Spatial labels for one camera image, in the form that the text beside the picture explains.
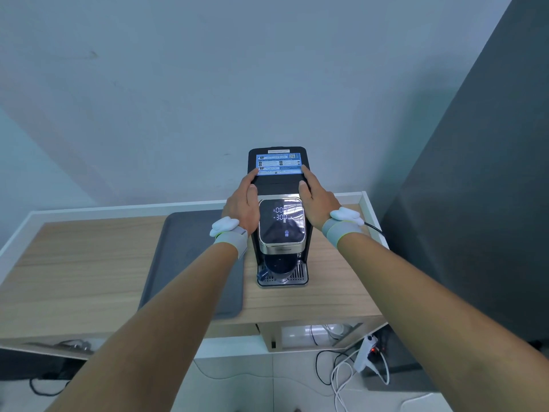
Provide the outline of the person's left hand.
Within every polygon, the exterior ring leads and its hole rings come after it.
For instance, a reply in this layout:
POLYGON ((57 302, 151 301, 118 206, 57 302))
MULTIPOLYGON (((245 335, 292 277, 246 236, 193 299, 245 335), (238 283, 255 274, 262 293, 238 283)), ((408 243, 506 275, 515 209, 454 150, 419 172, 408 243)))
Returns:
POLYGON ((258 211, 250 211, 246 202, 246 191, 258 174, 258 169, 254 168, 241 181, 239 187, 227 199, 223 207, 222 216, 229 216, 239 220, 239 225, 248 231, 248 236, 256 231, 260 221, 260 209, 258 200, 258 211))

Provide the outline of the person's right hand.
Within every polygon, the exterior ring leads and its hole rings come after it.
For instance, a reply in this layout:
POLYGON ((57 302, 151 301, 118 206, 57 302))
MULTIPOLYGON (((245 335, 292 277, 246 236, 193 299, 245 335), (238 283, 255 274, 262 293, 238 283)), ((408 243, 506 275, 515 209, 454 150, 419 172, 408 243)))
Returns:
POLYGON ((341 205, 335 195, 325 190, 318 178, 305 165, 301 166, 301 170, 312 194, 312 203, 309 207, 304 207, 305 215, 314 228, 321 230, 330 218, 330 212, 339 209, 341 205))

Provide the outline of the black water tank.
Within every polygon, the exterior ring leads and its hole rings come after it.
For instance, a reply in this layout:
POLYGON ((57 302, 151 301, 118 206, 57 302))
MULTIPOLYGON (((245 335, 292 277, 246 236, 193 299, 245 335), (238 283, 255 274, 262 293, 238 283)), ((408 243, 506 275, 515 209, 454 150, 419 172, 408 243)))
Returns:
POLYGON ((258 169, 252 183, 259 195, 298 194, 299 183, 306 181, 302 166, 310 167, 302 146, 256 148, 248 154, 248 171, 258 169))

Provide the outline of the person's right forearm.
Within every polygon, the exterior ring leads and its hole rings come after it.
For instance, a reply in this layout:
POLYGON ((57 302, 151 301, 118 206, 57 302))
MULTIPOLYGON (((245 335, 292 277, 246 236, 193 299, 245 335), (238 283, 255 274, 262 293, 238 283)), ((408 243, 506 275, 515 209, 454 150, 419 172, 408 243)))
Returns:
POLYGON ((370 237, 338 250, 453 412, 549 412, 549 360, 370 237))

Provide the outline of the person's left forearm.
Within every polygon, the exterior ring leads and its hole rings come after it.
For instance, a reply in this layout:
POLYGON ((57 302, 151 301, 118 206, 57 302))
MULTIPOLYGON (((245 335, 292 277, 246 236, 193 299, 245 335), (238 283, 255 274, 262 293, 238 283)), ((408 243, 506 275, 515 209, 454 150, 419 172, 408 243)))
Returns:
POLYGON ((215 243, 111 335, 45 412, 170 412, 237 249, 215 243))

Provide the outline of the black water dispenser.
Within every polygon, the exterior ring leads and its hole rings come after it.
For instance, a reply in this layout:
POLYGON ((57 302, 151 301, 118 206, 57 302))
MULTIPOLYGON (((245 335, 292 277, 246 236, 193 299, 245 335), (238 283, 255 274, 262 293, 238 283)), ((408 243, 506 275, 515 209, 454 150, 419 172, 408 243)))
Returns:
POLYGON ((304 286, 309 283, 307 257, 312 224, 298 194, 259 197, 260 221, 252 234, 261 288, 304 286))

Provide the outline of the grey wristband with white tracker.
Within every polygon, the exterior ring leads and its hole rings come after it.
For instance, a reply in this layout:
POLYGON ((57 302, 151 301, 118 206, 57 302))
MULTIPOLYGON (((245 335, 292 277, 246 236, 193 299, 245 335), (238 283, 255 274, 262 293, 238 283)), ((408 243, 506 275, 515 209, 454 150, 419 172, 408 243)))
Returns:
POLYGON ((248 231, 239 225, 238 219, 225 216, 215 221, 209 233, 214 238, 214 244, 227 243, 232 245, 241 259, 248 248, 248 231))
POLYGON ((365 225, 360 213, 346 207, 340 207, 330 212, 330 218, 323 224, 321 231, 335 248, 341 238, 350 233, 362 234, 365 225))

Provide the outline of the grey mat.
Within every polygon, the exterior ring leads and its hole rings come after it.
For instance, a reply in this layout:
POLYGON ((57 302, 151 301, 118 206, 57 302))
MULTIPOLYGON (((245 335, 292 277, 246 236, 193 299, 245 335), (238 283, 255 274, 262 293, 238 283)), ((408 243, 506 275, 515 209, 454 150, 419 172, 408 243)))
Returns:
MULTIPOLYGON (((138 308, 158 294, 213 242, 211 225, 221 218, 221 209, 177 212, 163 224, 138 308)), ((237 317, 243 309, 244 258, 233 265, 216 306, 215 320, 237 317)))

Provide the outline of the wooden table with white frame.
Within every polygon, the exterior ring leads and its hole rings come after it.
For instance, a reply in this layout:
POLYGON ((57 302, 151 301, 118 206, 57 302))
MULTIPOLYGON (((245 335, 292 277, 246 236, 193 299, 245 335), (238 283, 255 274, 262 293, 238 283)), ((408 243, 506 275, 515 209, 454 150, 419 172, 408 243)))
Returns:
MULTIPOLYGON (((108 338, 137 311, 166 217, 224 200, 33 211, 0 250, 0 348, 88 359, 64 340, 108 338)), ((306 326, 353 324, 347 348, 387 321, 347 262, 314 231, 309 281, 261 288, 245 255, 243 308, 208 328, 197 358, 313 350, 306 326)))

